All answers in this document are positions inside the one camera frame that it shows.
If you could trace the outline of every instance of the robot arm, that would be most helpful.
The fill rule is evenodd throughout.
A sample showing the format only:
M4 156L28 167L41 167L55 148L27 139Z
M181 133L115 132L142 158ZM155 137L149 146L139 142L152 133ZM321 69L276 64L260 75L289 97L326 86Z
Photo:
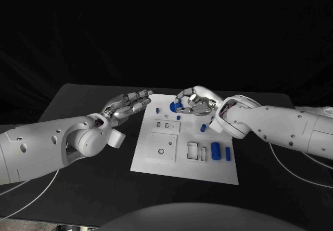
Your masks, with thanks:
M152 91L120 95L100 113L21 126L0 134L0 185L35 179L74 161L119 148L126 135L115 127L146 109Z
M221 100L211 90L197 86L177 97L189 95L192 108L178 108L179 113L207 115L217 110L210 127L243 139L253 130L260 138L289 149L333 159L333 120L296 109L262 106L251 98L236 95Z

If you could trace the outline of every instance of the blue object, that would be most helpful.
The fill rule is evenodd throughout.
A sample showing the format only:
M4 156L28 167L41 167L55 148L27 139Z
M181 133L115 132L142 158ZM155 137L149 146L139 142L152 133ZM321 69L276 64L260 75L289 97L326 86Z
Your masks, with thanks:
M201 132L205 132L207 124L202 125Z
M231 149L226 148L226 159L227 161L231 161Z
M213 149L213 159L221 160L221 144L217 142L211 143L211 149Z
M177 112L177 109L182 108L182 107L184 107L182 102L179 102L177 104L175 104L175 102L171 103L171 110L172 110L172 112Z

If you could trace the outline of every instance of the robotic hand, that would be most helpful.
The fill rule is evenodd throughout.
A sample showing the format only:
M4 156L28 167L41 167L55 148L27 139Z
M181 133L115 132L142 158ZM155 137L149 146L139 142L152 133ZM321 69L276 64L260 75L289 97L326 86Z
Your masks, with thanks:
M276 106L262 106L251 98L236 95L223 99L202 86L181 92L175 103L191 96L192 108L178 113L208 115L215 111L210 127L243 139L250 131L269 143L333 159L333 120L329 117Z
M113 98L100 113L21 126L0 134L0 185L35 179L119 148L126 135L115 127L146 109L153 91Z

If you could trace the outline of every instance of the table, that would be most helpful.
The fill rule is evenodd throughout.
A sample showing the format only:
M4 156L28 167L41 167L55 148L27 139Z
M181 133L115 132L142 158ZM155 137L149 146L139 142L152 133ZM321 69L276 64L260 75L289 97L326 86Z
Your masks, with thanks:
M67 84L41 122L100 112L119 94L145 88ZM181 89L151 89L177 95ZM223 97L243 94L262 105L293 108L290 97L275 93L218 91ZM234 139L240 186L130 171L145 113L117 128L127 137L120 149L110 146L91 158L60 171L50 190L14 218L99 227L129 212L168 203L202 202L233 205L272 215L309 230L333 225L333 191L298 179L279 164L269 144L251 132ZM333 185L329 170L302 153L275 146L277 156L302 177ZM55 173L32 180L0 197L0 216L18 211L44 191ZM16 184L0 186L0 192Z

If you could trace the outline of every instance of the mounting hole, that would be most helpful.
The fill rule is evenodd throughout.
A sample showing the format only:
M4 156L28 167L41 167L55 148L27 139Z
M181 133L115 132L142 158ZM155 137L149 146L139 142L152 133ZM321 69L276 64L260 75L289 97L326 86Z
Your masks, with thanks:
M53 136L51 140L53 140L53 143L57 144L57 140L58 140L57 136Z
M25 153L27 152L27 148L28 148L27 144L24 143L19 148L21 148L22 152Z

